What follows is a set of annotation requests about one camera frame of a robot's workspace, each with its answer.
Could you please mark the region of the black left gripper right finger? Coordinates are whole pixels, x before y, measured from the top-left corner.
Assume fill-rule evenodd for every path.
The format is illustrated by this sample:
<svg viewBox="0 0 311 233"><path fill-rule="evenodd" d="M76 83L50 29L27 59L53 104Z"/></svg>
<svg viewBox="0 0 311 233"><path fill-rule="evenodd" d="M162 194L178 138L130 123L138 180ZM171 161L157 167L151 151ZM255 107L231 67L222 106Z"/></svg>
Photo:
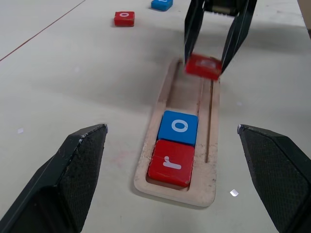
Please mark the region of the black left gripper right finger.
<svg viewBox="0 0 311 233"><path fill-rule="evenodd" d="M253 185L280 233L311 231L311 160L287 136L239 125Z"/></svg>

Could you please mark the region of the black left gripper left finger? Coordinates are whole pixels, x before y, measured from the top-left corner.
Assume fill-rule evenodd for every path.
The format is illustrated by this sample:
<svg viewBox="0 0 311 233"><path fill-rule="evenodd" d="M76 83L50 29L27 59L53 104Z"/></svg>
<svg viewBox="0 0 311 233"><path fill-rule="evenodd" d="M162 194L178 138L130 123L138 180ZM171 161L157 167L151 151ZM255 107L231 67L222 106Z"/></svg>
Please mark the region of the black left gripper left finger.
<svg viewBox="0 0 311 233"><path fill-rule="evenodd" d="M106 124L67 136L0 221L2 233L80 233L100 173Z"/></svg>

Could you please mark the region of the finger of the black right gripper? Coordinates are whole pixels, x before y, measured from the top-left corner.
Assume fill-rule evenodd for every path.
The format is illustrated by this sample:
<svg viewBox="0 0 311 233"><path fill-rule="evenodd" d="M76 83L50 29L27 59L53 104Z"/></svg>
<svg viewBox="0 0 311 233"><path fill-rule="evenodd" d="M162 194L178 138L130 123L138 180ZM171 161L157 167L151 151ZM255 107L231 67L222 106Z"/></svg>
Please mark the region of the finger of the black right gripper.
<svg viewBox="0 0 311 233"><path fill-rule="evenodd" d="M237 15L234 17L225 41L225 47L221 59L222 73L228 67L229 63L246 39L257 4L256 0L243 0L240 2L241 7L238 10Z"/></svg>
<svg viewBox="0 0 311 233"><path fill-rule="evenodd" d="M204 4L204 0L190 1L184 23L184 64L191 56L198 38L205 12Z"/></svg>

